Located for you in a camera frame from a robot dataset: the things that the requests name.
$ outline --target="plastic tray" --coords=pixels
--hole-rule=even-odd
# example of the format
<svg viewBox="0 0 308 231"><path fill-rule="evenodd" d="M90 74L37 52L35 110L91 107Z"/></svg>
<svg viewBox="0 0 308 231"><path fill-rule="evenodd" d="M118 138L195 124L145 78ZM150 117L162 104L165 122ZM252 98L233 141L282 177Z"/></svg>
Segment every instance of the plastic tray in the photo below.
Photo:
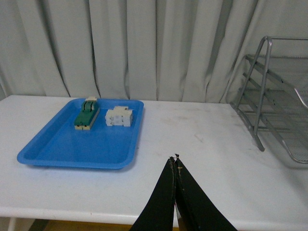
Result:
<svg viewBox="0 0 308 231"><path fill-rule="evenodd" d="M75 99L23 148L17 160L26 165L120 169L135 155L143 103L98 99L100 112L91 130L75 130L74 120L85 99ZM133 110L131 127L107 126L105 115L115 106Z"/></svg>

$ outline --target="curtain fold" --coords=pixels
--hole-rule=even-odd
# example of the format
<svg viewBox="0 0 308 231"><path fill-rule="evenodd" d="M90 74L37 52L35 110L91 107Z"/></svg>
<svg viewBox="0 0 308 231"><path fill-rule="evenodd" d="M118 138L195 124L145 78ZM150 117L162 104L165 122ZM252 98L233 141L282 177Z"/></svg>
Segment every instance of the curtain fold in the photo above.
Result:
<svg viewBox="0 0 308 231"><path fill-rule="evenodd" d="M127 2L90 0L96 78L102 98L128 99Z"/></svg>
<svg viewBox="0 0 308 231"><path fill-rule="evenodd" d="M181 101L192 44L197 1L159 1L157 13L158 100Z"/></svg>
<svg viewBox="0 0 308 231"><path fill-rule="evenodd" d="M51 50L38 2L17 0L17 4L32 54L34 70L37 71L42 84L43 89L40 89L44 90L47 96L68 96Z"/></svg>
<svg viewBox="0 0 308 231"><path fill-rule="evenodd" d="M308 37L307 11L306 0L2 0L0 99L229 103L244 56L265 35ZM304 43L274 48L308 56Z"/></svg>
<svg viewBox="0 0 308 231"><path fill-rule="evenodd" d="M129 96L156 100L155 0L127 1L127 35Z"/></svg>
<svg viewBox="0 0 308 231"><path fill-rule="evenodd" d="M59 69L72 97L98 97L92 58L89 2L84 0L47 0L52 40Z"/></svg>
<svg viewBox="0 0 308 231"><path fill-rule="evenodd" d="M205 100L205 76L210 69L222 4L222 0L205 0L198 3L182 101Z"/></svg>

